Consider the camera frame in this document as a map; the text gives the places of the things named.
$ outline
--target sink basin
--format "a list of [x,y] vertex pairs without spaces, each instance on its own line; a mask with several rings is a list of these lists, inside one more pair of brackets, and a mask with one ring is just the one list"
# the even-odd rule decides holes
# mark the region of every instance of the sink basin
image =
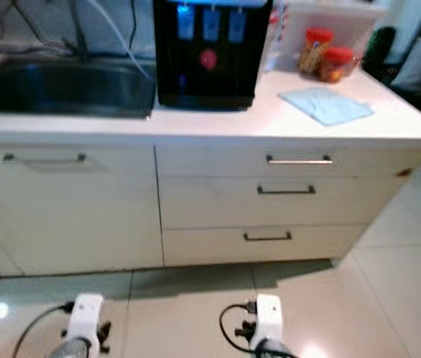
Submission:
[[155,83],[128,63],[8,60],[0,65],[0,112],[147,119],[154,96]]

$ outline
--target drawer handle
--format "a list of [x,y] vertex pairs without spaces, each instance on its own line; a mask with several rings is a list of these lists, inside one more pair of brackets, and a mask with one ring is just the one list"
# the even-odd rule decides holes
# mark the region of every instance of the drawer handle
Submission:
[[273,155],[267,155],[267,163],[271,165],[275,164],[275,165],[283,165],[283,166],[293,165],[293,164],[330,166],[334,162],[329,155],[323,155],[322,160],[278,160],[278,159],[273,159]]
[[281,194],[316,194],[316,189],[312,185],[308,185],[308,190],[277,190],[267,191],[263,190],[261,185],[258,185],[256,191],[259,195],[281,195]]
[[78,154],[74,159],[21,159],[12,153],[6,153],[3,156],[4,163],[21,163],[28,165],[45,165],[45,164],[69,164],[69,163],[84,163],[86,160],[85,154]]
[[245,241],[275,241],[275,240],[291,240],[291,233],[287,231],[285,236],[281,237],[249,237],[247,233],[243,234]]

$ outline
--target drawer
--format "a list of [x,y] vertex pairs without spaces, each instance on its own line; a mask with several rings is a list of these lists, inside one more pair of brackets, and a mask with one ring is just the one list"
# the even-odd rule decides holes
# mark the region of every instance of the drawer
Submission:
[[368,223],[403,178],[163,178],[162,228]]
[[162,240],[167,266],[306,260],[341,257],[363,229],[353,225],[164,230]]
[[421,148],[159,145],[161,176],[394,176],[421,163]]

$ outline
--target snack jar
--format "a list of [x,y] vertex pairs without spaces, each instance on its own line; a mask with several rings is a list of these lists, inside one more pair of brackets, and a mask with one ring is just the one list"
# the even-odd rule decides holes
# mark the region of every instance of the snack jar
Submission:
[[333,33],[328,28],[306,29],[305,47],[301,51],[300,72],[315,73],[320,65],[323,53],[329,47]]
[[330,47],[323,54],[319,76],[325,82],[336,83],[348,72],[352,63],[352,49]]

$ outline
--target white cable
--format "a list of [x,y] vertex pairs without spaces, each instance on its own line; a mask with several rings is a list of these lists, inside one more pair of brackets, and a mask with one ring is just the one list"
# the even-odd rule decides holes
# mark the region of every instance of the white cable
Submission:
[[113,29],[115,35],[119,39],[119,42],[122,45],[122,48],[129,54],[130,59],[134,62],[136,67],[139,69],[139,71],[149,80],[155,82],[155,79],[149,75],[141,65],[138,64],[136,58],[134,57],[132,51],[129,49],[129,47],[126,44],[126,40],[122,36],[122,34],[119,32],[119,29],[117,25],[114,23],[113,19],[111,19],[111,16],[106,12],[106,10],[102,7],[101,4],[97,0],[88,0],[89,3],[100,13],[102,17],[106,20],[106,22],[109,24],[109,26]]

